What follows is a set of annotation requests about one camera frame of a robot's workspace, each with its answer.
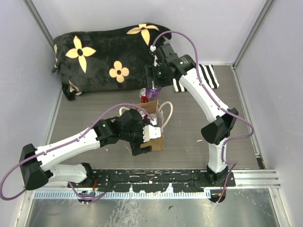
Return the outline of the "red cola can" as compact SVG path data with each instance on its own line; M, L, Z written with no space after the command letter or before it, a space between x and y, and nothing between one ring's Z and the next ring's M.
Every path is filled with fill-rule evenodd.
M151 99L148 97L148 90L146 88L142 88L139 91L139 98L140 98L140 102L142 104L144 103L148 103L151 101Z
M143 110L138 109L137 111L143 119L146 119L148 117L147 113L145 113Z

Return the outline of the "burlap watermelon canvas bag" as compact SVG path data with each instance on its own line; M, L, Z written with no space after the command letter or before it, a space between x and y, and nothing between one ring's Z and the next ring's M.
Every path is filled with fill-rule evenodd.
M164 113L163 113L163 107L165 105L170 106L170 113L166 120L164 119ZM138 109L137 107L120 107L119 109L119 115L122 115L123 112L126 110L129 110L130 108L137 110L143 118L148 118L150 120L150 123L152 126L156 128L160 128L160 135L157 134L157 138L151 138L150 141L144 143L141 145L141 148L145 148L147 146L151 146L152 151L159 151L164 149L164 135L163 130L167 123L169 122L172 114L173 114L173 104L170 101L165 101L162 104L159 104L159 101L152 101L148 103L143 104L136 104L136 106L140 107Z

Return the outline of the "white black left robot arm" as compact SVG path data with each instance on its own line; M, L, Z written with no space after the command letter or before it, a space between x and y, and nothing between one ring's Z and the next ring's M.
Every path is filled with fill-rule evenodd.
M130 109L120 116L97 120L82 132L53 144L39 147L27 144L22 148L19 160L25 189L39 189L52 182L73 182L90 187L95 176L88 163L71 166L62 162L120 140L128 142L131 154L137 156L152 150L150 145L142 147L142 144L160 136L161 129L157 124Z

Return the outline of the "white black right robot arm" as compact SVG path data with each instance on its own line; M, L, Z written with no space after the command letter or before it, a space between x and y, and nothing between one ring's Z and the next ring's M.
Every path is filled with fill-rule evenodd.
M179 57L170 44L150 46L154 63L145 66L147 87L166 87L176 82L183 86L196 100L208 120L201 134L209 147L206 178L212 186L219 186L227 177L225 162L226 142L233 129L238 111L224 104L209 85L201 78L201 68L187 54Z

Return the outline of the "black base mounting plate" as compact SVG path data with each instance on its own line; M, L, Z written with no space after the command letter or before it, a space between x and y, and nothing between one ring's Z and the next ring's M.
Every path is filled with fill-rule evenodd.
M206 187L223 187L226 178L212 183L206 170L195 169L95 169L93 173L90 184L72 185L91 189L96 184L98 192L165 192L169 186L174 193L203 192Z

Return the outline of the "black floral plush blanket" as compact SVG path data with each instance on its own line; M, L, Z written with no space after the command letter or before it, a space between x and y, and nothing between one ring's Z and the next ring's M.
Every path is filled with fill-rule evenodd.
M141 89L145 66L153 64L150 46L170 40L170 29L141 23L107 31L76 31L53 40L53 73L61 77L69 101L87 92Z

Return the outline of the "black white striped cloth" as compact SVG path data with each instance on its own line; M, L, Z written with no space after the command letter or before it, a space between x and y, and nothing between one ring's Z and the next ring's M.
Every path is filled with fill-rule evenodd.
M204 78L204 81L209 85L211 89L217 89L219 87L219 83L216 77L214 66L212 64L199 64L199 66L201 68L203 74L202 77ZM176 93L187 92L187 89L178 81L173 79L173 91Z

